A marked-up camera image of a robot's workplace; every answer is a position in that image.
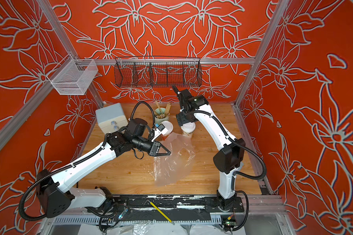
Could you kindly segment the clear plastic carrier bag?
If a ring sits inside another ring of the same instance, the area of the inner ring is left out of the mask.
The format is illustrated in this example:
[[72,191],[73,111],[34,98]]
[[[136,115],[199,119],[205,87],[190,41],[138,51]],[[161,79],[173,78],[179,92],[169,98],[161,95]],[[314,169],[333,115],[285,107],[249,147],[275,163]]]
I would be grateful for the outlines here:
[[192,169],[196,156],[191,138],[171,133],[161,142],[171,155],[156,157],[154,161],[154,178],[157,187],[174,184],[187,177]]

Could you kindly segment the cream milk tea cup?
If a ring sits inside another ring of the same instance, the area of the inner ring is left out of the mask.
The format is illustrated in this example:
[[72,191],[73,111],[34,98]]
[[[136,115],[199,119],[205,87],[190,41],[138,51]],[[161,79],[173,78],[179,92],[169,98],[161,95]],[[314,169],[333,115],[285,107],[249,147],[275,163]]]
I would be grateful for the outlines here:
[[180,128],[182,130],[182,135],[191,139],[196,129],[196,124],[194,122],[189,122],[183,124]]

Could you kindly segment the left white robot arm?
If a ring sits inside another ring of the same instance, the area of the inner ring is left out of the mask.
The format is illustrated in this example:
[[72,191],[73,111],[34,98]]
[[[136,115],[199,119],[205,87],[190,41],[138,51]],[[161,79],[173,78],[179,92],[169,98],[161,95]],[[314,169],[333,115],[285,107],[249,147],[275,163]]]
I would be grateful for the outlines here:
[[[37,221],[45,217],[56,217],[68,209],[108,209],[114,204],[114,199],[107,188],[84,190],[74,186],[101,165],[131,150],[147,153],[152,157],[171,155],[157,141],[159,136],[166,135],[170,130],[164,124],[150,128],[145,120],[135,118],[118,131],[105,134],[103,142],[87,154],[56,170],[42,170],[35,183],[22,195],[18,205],[19,215],[26,221]],[[35,192],[44,211],[43,215],[30,216],[26,213],[25,202],[31,192]]]

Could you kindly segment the red milk tea cup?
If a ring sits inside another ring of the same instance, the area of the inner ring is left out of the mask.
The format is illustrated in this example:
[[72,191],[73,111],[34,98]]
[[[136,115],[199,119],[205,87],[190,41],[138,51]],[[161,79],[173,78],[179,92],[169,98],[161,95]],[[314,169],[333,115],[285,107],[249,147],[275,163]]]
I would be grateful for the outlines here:
[[165,127],[165,129],[161,131],[161,138],[164,141],[173,132],[174,126],[170,121],[167,120],[163,121],[160,125]]

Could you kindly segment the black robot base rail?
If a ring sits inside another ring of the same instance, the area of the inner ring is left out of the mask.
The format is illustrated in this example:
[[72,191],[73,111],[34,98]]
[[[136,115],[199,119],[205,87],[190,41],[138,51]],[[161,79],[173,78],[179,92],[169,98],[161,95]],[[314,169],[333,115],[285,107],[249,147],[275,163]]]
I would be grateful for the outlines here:
[[244,212],[244,204],[240,197],[233,197],[227,201],[216,195],[114,195],[106,198],[104,204],[97,209],[102,212],[110,203],[118,203],[119,211],[125,207],[130,210],[153,210],[154,204],[162,211],[186,209],[203,212]]

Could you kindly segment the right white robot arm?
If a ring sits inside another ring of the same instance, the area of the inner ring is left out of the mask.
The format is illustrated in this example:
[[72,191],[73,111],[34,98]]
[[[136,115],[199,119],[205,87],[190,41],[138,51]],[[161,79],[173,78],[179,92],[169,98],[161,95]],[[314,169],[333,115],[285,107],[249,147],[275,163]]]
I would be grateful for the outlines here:
[[[243,139],[232,135],[215,115],[211,105],[204,96],[192,96],[185,90],[172,85],[179,100],[180,112],[176,114],[179,126],[199,121],[212,137],[218,149],[213,157],[214,164],[220,172],[220,183],[217,190],[217,207],[229,211],[234,207],[237,193],[234,189],[236,176],[240,175],[252,180],[262,180],[267,174],[265,162],[251,149],[246,147]],[[253,176],[240,171],[244,152],[253,155],[261,164],[262,171]]]

